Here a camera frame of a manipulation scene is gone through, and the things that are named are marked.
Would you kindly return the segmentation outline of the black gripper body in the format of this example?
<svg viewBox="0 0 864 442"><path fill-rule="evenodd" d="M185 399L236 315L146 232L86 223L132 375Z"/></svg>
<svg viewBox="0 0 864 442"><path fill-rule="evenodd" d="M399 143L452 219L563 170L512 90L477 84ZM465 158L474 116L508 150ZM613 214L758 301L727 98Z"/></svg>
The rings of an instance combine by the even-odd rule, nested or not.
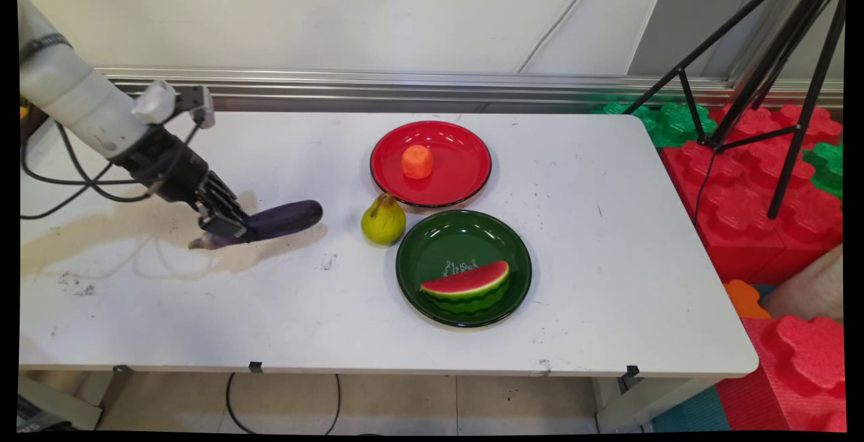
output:
<svg viewBox="0 0 864 442"><path fill-rule="evenodd" d="M111 163L129 172L136 183L147 188L149 196L184 202L196 211L212 207L209 165L190 147L200 129L199 125L192 126L182 140L163 125L149 125L142 137L112 158Z"/></svg>

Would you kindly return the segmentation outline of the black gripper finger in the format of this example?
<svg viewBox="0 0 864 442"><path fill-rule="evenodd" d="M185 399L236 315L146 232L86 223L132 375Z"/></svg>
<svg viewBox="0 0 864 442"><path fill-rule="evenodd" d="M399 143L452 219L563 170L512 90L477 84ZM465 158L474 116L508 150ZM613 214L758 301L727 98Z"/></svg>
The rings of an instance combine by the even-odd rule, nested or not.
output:
<svg viewBox="0 0 864 442"><path fill-rule="evenodd" d="M205 209L207 217L224 217L232 221L245 221L249 215L237 202L237 196L215 171L205 175Z"/></svg>
<svg viewBox="0 0 864 442"><path fill-rule="evenodd" d="M249 215L245 221L232 221L231 219L224 217L207 217L204 192L196 193L196 209L198 211L198 227L207 233L231 238L241 237L248 230L246 222Z"/></svg>

